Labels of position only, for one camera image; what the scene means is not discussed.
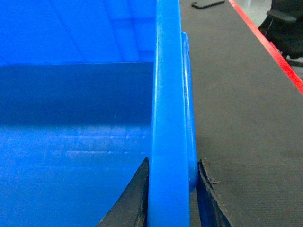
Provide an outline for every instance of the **gray mat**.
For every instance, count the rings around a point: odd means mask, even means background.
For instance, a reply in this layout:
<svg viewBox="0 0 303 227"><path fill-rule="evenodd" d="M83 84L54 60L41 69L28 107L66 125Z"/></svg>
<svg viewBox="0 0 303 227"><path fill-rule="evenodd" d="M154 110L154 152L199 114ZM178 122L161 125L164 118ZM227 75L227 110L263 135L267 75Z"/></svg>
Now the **gray mat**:
<svg viewBox="0 0 303 227"><path fill-rule="evenodd" d="M303 226L303 96L231 4L181 1L196 138L241 227ZM192 226L199 226L192 195Z"/></svg>

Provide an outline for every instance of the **worn black tool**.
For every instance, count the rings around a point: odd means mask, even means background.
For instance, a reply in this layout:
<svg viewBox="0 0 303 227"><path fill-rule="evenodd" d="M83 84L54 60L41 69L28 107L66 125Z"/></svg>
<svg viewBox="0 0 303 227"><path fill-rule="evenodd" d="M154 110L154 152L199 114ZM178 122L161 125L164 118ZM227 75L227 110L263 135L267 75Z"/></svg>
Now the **worn black tool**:
<svg viewBox="0 0 303 227"><path fill-rule="evenodd" d="M149 162L146 157L112 209L96 227L145 227Z"/></svg>
<svg viewBox="0 0 303 227"><path fill-rule="evenodd" d="M216 195L207 177L202 160L199 161L198 167L197 197L202 226L232 227L231 216Z"/></svg>

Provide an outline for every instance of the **blue bin wall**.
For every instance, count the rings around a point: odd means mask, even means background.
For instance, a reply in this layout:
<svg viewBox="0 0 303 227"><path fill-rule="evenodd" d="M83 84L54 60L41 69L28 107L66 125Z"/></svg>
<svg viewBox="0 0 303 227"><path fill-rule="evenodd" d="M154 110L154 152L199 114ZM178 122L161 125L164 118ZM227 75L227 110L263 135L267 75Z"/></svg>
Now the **blue bin wall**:
<svg viewBox="0 0 303 227"><path fill-rule="evenodd" d="M2 0L0 64L153 62L153 0Z"/></svg>
<svg viewBox="0 0 303 227"><path fill-rule="evenodd" d="M188 227L197 172L178 0L0 10L0 226L94 226L149 156L149 227Z"/></svg>
<svg viewBox="0 0 303 227"><path fill-rule="evenodd" d="M95 226L150 155L153 63L2 66L0 81L0 226Z"/></svg>

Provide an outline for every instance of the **blue plastic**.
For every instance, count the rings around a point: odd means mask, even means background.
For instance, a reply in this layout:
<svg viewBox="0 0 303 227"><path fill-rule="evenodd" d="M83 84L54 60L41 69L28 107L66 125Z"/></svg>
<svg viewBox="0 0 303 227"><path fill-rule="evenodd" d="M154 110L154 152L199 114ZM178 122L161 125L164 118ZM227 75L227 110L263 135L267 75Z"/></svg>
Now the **blue plastic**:
<svg viewBox="0 0 303 227"><path fill-rule="evenodd" d="M189 226L196 142L178 1L0 10L0 226L95 226L146 156L148 225Z"/></svg>

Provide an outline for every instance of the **black chair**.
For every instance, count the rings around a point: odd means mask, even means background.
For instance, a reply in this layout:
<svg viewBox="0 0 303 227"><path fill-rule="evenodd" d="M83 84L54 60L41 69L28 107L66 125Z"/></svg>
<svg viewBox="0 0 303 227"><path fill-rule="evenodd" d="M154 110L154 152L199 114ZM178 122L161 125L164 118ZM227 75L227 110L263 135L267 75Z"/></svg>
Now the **black chair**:
<svg viewBox="0 0 303 227"><path fill-rule="evenodd" d="M303 57L303 0L272 0L259 30L286 59Z"/></svg>

